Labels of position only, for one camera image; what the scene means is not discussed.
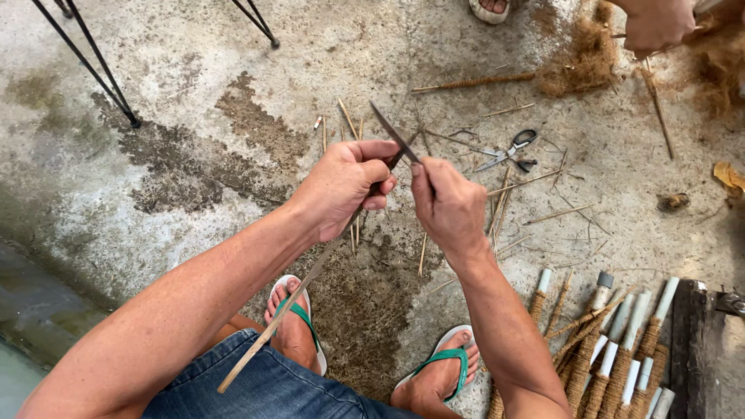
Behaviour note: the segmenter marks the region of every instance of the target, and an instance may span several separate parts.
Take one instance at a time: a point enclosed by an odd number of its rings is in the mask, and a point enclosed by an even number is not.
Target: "flip-flop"
[[[455,336],[456,333],[463,332],[464,330],[468,330],[471,333],[470,341],[466,342],[465,345],[459,348],[440,350],[440,347],[445,344],[445,342],[449,341],[453,336]],[[442,339],[440,339],[439,342],[437,342],[437,346],[434,347],[434,352],[429,357],[429,359],[424,361],[419,367],[416,367],[413,373],[407,375],[398,384],[396,384],[396,388],[410,380],[411,377],[417,375],[422,370],[422,368],[424,368],[430,362],[448,358],[459,358],[460,375],[458,376],[458,386],[455,388],[455,391],[453,391],[453,394],[445,399],[446,402],[450,401],[450,399],[455,397],[460,392],[460,390],[463,388],[463,385],[466,384],[466,377],[468,376],[468,354],[466,354],[466,349],[475,344],[476,340],[473,339],[473,329],[469,324],[461,324],[460,326],[453,327],[443,336]]]
[[[290,278],[295,278],[298,282],[300,282],[300,279],[296,277],[295,275],[285,275],[284,277],[281,277],[277,280],[276,283],[274,283],[274,287],[272,287],[272,292],[269,295],[272,295],[274,293],[274,290],[278,286],[285,286],[285,289],[287,288],[287,281],[290,280]],[[277,306],[277,312],[285,305],[287,302],[288,297],[285,297],[284,300],[279,302],[279,305]],[[300,318],[305,322],[305,324],[308,325],[308,327],[311,328],[311,334],[313,335],[313,343],[316,344],[316,357],[318,358],[318,365],[321,367],[321,376],[326,375],[326,356],[323,355],[323,349],[321,349],[321,344],[318,341],[318,336],[316,335],[316,330],[313,328],[313,325],[311,324],[311,298],[308,296],[308,290],[302,290],[302,297],[305,298],[305,303],[308,304],[308,312],[305,312],[305,310],[298,304],[293,304],[292,307],[290,307],[290,311],[300,316]]]
[[[484,9],[484,7],[479,4],[479,0],[469,0],[468,3],[471,5],[471,10],[476,17],[492,25],[504,22],[507,18],[507,14],[510,12],[509,0],[507,1],[507,5],[504,6],[504,11],[502,13],[494,13]]]

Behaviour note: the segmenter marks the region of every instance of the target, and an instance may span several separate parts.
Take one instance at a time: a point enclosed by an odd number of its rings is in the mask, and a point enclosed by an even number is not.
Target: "wooden board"
[[[717,417],[720,387],[717,361],[722,353],[725,314],[716,311],[717,293],[700,281],[681,280],[673,301],[670,389],[671,419]]]

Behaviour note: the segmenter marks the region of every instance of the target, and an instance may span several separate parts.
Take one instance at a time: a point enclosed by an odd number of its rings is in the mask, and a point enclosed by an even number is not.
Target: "white flip-flop sole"
[[[296,277],[295,275],[285,275],[284,277],[279,278],[277,282],[274,283],[274,286],[272,287],[272,292],[269,295],[271,296],[274,293],[274,290],[280,285],[284,285],[286,289],[287,281],[289,281],[290,278],[295,278],[297,279],[298,282],[300,282],[300,279]],[[302,297],[305,298],[305,303],[308,305],[308,318],[310,318],[311,323],[313,323],[312,317],[311,317],[311,297],[308,295],[307,289],[302,290]],[[318,365],[320,365],[321,367],[321,376],[323,377],[324,375],[326,375],[327,365],[326,365],[326,356],[323,355],[323,349],[321,348],[320,342],[318,342],[318,353],[316,354],[316,357],[318,358]]]
[[[437,342],[437,346],[434,347],[434,350],[432,351],[432,353],[429,355],[429,357],[427,359],[430,359],[435,353],[439,352],[440,351],[440,347],[442,347],[445,344],[445,342],[449,341],[453,336],[455,336],[455,333],[463,332],[464,330],[468,330],[471,333],[471,340],[468,341],[468,342],[466,342],[466,344],[463,346],[463,348],[464,349],[468,349],[471,346],[475,345],[476,344],[476,340],[473,339],[473,329],[471,328],[471,325],[470,324],[461,324],[460,326],[456,326],[456,327],[453,327],[452,329],[448,330],[448,332],[443,336],[443,338],[440,339],[439,342]],[[396,387],[394,387],[393,389],[394,390],[397,389],[401,384],[407,382],[413,376],[414,376],[414,372],[412,372],[411,374],[409,374],[406,377],[404,377],[404,379],[402,379],[401,381],[399,381],[399,383],[396,384]]]
[[[507,14],[510,12],[509,2],[507,3],[507,6],[504,7],[504,11],[502,13],[490,12],[487,9],[484,9],[478,2],[479,0],[468,1],[468,3],[471,5],[471,11],[473,11],[473,14],[475,14],[476,17],[491,25],[497,25],[498,23],[504,22],[504,20],[507,18]]]

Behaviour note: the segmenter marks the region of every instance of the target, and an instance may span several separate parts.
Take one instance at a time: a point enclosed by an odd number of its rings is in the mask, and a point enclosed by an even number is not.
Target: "black metal leg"
[[[54,2],[57,3],[57,6],[60,6],[60,9],[62,9],[62,16],[66,17],[67,19],[72,19],[72,13],[70,13],[70,10],[65,7],[65,4],[62,3],[62,0],[54,0]]]
[[[259,30],[264,35],[266,35],[267,38],[269,38],[269,40],[272,42],[272,48],[279,48],[279,40],[275,38],[274,35],[272,35],[272,31],[269,30],[269,26],[267,25],[266,22],[264,22],[264,18],[261,17],[261,13],[259,13],[259,9],[257,9],[256,6],[253,5],[253,0],[247,0],[247,1],[248,1],[248,5],[251,6],[251,10],[253,10],[253,12],[256,13],[256,17],[259,18],[258,21],[256,20],[255,17],[253,17],[253,15],[248,10],[246,10],[246,8],[240,2],[238,2],[238,0],[232,0],[232,2],[235,3],[235,5],[238,6],[238,8],[241,9],[241,11],[246,16],[248,16],[248,19],[251,19],[251,22],[253,22],[253,24],[256,25],[256,27],[259,28]]]
[[[44,5],[41,4],[41,1],[40,0],[31,0],[31,1],[33,1],[34,4],[39,8],[39,11],[41,11],[44,17],[49,21],[49,23],[51,23],[54,30],[56,30],[57,33],[62,37],[62,39],[67,44],[67,46],[69,46],[72,52],[75,53],[77,58],[88,69],[88,71],[91,73],[93,78],[98,82],[98,84],[100,84],[101,87],[104,88],[104,91],[109,95],[111,100],[114,101],[116,106],[119,107],[122,113],[130,120],[130,126],[132,128],[139,128],[140,121],[135,117],[134,113],[132,112],[129,105],[127,104],[127,101],[124,99],[124,95],[121,93],[121,90],[119,89],[118,84],[114,80],[114,76],[111,74],[111,71],[109,70],[109,66],[107,66],[106,61],[104,61],[104,56],[101,55],[101,52],[98,50],[98,47],[96,46],[95,41],[93,40],[93,37],[91,37],[91,34],[88,32],[88,28],[86,27],[85,22],[83,22],[83,18],[80,17],[80,14],[78,13],[77,8],[75,7],[75,4],[72,2],[72,0],[67,0],[67,5],[70,7],[70,10],[72,11],[72,15],[75,17],[75,20],[77,20],[77,23],[79,24],[80,29],[83,31],[83,34],[88,40],[88,43],[91,45],[91,49],[95,53],[95,56],[98,58],[98,62],[101,64],[101,67],[104,68],[104,71],[106,72],[106,76],[109,78],[109,81],[114,87],[114,90],[116,91],[117,95],[114,95],[111,89],[109,89],[109,87],[104,83],[104,81],[101,79],[101,76],[99,76],[98,73],[93,69],[93,67],[90,65],[88,60],[83,56],[80,50],[77,49],[75,44],[72,43],[72,41],[67,36],[67,34],[65,34],[65,31],[62,30],[62,28],[57,24],[57,21],[54,20],[54,18],[51,16],[51,14],[49,14],[49,12],[46,10]]]

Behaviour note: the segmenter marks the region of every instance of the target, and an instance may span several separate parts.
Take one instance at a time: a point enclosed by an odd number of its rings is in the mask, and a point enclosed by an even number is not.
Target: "green flip-flop strap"
[[[416,367],[416,370],[414,370],[414,374],[412,375],[412,377],[417,375],[422,370],[422,368],[424,368],[430,362],[449,358],[460,358],[460,376],[458,376],[458,386],[455,388],[455,392],[450,397],[445,399],[446,402],[455,397],[463,388],[463,385],[466,384],[466,376],[468,375],[468,355],[466,354],[465,350],[456,348],[445,349],[441,350],[440,352],[436,352],[430,359],[427,359],[419,367]]]
[[[287,298],[285,297],[284,300],[279,302],[279,305],[277,306],[277,311],[282,309],[282,307],[287,303]],[[300,316],[300,318],[305,322],[305,324],[308,325],[308,327],[311,329],[311,334],[313,335],[313,343],[316,345],[316,352],[320,351],[320,344],[318,344],[318,336],[316,336],[316,330],[313,328],[313,325],[311,324],[311,318],[308,317],[308,313],[298,304],[295,303],[290,307],[290,311]]]

